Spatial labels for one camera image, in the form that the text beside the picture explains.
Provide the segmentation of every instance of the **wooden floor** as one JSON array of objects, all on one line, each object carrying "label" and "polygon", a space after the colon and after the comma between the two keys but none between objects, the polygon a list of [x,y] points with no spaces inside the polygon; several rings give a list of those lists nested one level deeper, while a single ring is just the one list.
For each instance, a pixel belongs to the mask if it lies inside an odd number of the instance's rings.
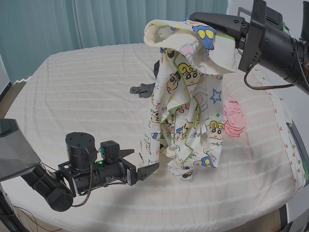
[{"label": "wooden floor", "polygon": [[[0,102],[0,118],[4,118],[7,111],[11,107],[13,101],[21,91],[21,89],[24,87],[26,82],[20,82],[20,83],[15,83],[9,91],[6,93],[5,97],[2,99]],[[46,230],[42,229],[41,227],[37,226],[34,222],[32,222],[21,210],[18,210],[19,216],[23,217],[26,219],[27,223],[29,224],[30,228],[33,230],[33,232],[44,232]],[[37,219],[37,222],[39,225],[44,227],[47,230],[54,231],[57,230],[58,228],[55,228],[53,226],[50,226],[40,220]],[[269,232],[269,231],[274,231],[277,232],[280,230],[280,217],[279,217],[279,210],[276,210],[272,213],[269,213],[267,215],[264,215],[260,218],[257,218],[253,221],[249,221],[245,223],[242,226],[239,226],[237,228],[234,228],[232,230],[226,231],[226,232]],[[8,232],[8,230],[3,227],[3,224],[0,222],[0,232]]]}]

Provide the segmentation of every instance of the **teal curtain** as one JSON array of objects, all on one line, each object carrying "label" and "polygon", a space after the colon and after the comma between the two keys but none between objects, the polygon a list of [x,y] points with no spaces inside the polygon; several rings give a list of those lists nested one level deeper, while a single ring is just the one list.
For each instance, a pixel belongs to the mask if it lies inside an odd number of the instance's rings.
[{"label": "teal curtain", "polygon": [[28,78],[50,55],[143,42],[154,19],[226,14],[228,0],[0,0],[0,53],[11,82]]}]

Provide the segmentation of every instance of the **white sticker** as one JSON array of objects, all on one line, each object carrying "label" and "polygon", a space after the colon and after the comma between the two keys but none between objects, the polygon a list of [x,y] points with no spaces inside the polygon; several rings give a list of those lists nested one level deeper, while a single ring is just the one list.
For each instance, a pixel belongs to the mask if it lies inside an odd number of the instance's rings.
[{"label": "white sticker", "polygon": [[131,185],[131,171],[127,168],[127,178],[128,178],[128,184]]}]

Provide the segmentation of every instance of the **crumpled pink garment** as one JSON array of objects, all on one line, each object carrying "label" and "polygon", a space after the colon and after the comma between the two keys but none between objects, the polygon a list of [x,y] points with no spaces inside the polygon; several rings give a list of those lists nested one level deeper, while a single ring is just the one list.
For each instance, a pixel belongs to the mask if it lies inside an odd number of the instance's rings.
[{"label": "crumpled pink garment", "polygon": [[224,132],[232,137],[239,137],[247,124],[246,116],[241,112],[241,106],[228,95],[223,97]]}]

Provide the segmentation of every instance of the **gray garment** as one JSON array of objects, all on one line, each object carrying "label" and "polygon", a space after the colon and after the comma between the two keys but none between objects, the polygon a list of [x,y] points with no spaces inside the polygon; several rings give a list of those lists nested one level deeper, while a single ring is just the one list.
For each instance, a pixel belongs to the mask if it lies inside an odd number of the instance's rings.
[{"label": "gray garment", "polygon": [[[158,72],[160,67],[160,61],[158,60],[157,63],[154,64],[154,76],[157,78]],[[144,84],[141,83],[139,87],[131,87],[130,93],[131,94],[138,94],[140,98],[149,98],[152,95],[152,92],[155,88],[155,83],[151,84]]]}]

